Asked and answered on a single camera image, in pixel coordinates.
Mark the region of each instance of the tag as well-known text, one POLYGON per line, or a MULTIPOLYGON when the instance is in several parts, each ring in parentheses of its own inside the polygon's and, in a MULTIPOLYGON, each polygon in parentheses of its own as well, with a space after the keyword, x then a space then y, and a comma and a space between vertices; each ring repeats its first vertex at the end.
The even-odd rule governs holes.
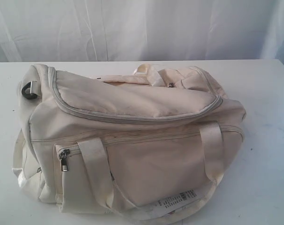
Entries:
POLYGON ((129 210, 125 212, 124 215, 133 219, 145 220, 162 217, 166 214, 173 214, 183 210, 184 206, 201 199, 204 196, 204 193, 203 188, 182 192, 143 207, 129 210))

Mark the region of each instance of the white curtain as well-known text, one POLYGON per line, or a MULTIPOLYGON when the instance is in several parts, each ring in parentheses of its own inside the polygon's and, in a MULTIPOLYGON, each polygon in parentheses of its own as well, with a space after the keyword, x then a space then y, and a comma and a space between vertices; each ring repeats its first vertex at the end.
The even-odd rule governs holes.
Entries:
POLYGON ((0 61, 284 63, 284 0, 0 0, 0 61))

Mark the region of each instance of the barcode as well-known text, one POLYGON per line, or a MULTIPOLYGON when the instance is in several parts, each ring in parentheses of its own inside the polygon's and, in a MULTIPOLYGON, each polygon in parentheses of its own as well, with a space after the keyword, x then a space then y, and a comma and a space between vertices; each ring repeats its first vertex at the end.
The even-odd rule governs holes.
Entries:
POLYGON ((187 196, 185 195, 185 193, 179 193, 179 194, 184 201, 187 200, 187 196))

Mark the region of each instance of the zipper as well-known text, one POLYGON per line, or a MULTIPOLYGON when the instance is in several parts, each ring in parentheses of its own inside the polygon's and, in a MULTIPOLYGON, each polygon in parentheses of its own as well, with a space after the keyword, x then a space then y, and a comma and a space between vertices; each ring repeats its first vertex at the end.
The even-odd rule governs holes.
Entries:
POLYGON ((215 108, 219 107, 222 104, 222 98, 220 96, 216 96, 214 101, 202 109, 201 111, 197 113, 187 113, 182 115, 173 115, 173 116, 164 116, 159 118, 152 118, 152 117, 143 117, 143 116, 131 116, 131 115, 112 115, 109 113, 102 113, 102 112, 92 112, 88 110, 79 110, 76 109, 70 105, 68 105, 60 96, 60 93, 58 91, 58 88, 56 86, 56 72, 54 68, 49 68, 49 74, 50 74, 50 87, 52 89, 53 96, 55 98, 55 101, 60 109, 62 109, 64 112, 85 118, 88 120, 96 120, 96 121, 102 121, 102 122, 109 122, 109 123, 125 123, 125 124, 162 124, 167 122, 177 122, 177 121, 183 121, 183 120, 197 120, 205 114, 211 112, 215 108))
MULTIPOLYGON (((242 136, 242 141, 244 139, 244 134, 241 128, 235 126, 220 126, 221 132, 236 132, 242 136)), ((157 135, 144 135, 140 137, 119 137, 119 138, 105 138, 102 137, 101 141, 104 146, 109 146, 112 144, 120 144, 120 143, 140 143, 140 142, 152 142, 152 141, 162 141, 162 140, 172 140, 177 138, 186 138, 192 136, 200 135, 199 130, 190 130, 185 132, 177 132, 177 133, 165 133, 165 134, 157 134, 157 135)), ((80 148, 78 145, 74 145, 68 148, 62 148, 58 150, 57 155, 61 163, 61 171, 67 172, 69 171, 67 158, 73 155, 81 154, 80 148)))
POLYGON ((207 83, 207 86, 209 88, 209 90, 211 91, 212 94, 216 95, 216 92, 214 91, 211 83, 208 81, 208 77, 207 74, 202 70, 199 69, 198 67, 190 67, 190 69, 195 70, 198 74, 200 74, 202 76, 202 78, 204 79, 204 81, 207 83))

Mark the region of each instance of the top zippered compartment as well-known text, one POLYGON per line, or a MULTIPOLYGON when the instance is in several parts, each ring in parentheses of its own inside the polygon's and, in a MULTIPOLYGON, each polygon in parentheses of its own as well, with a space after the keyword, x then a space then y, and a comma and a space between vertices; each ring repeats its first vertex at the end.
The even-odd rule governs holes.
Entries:
POLYGON ((116 87, 94 79, 48 69, 49 85, 64 112, 124 124, 194 121, 222 103, 220 96, 197 90, 164 87, 116 87))

